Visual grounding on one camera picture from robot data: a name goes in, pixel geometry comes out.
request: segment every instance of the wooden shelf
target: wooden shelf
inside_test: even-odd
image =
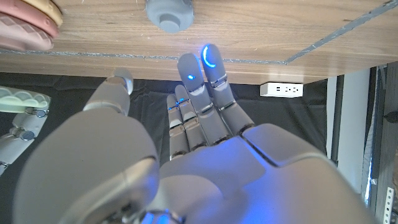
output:
[[[55,3],[64,24],[51,54],[3,52],[0,72],[107,77],[126,67],[136,78],[178,80],[176,59],[207,43],[234,61],[225,63],[233,83],[307,83],[398,60],[398,9],[391,9],[288,65],[267,63],[287,60],[383,0],[197,0],[194,24],[177,34],[148,20],[145,0]]]

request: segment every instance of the robotic hand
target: robotic hand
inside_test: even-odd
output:
[[[0,137],[0,175],[34,141],[49,112],[50,97],[0,86],[0,111],[17,113],[8,134]]]
[[[159,168],[128,118],[132,77],[117,70],[54,131],[21,174],[15,223],[375,223],[317,149],[235,102],[221,55],[178,61],[185,85],[167,98],[170,161]]]

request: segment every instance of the black fabric backdrop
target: black fabric backdrop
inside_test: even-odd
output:
[[[0,85],[44,93],[52,98],[49,116],[36,140],[0,177],[0,223],[11,222],[18,176],[38,143],[67,118],[81,111],[104,78],[0,73]],[[140,121],[155,142],[160,164],[169,159],[166,97],[182,82],[135,80],[129,116]],[[326,90],[322,80],[304,86],[301,98],[259,96],[258,85],[232,84],[236,101],[256,125],[272,123],[313,144],[326,154]],[[12,127],[15,114],[0,113],[0,136]]]

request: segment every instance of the pink plate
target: pink plate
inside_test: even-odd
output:
[[[0,0],[0,12],[28,22],[46,31],[53,38],[58,36],[58,27],[53,20],[21,0]]]
[[[52,47],[52,38],[46,32],[0,12],[0,48],[24,51]]]

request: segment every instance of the round gray cap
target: round gray cap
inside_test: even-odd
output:
[[[192,0],[147,0],[149,20],[168,33],[190,27],[193,22]]]

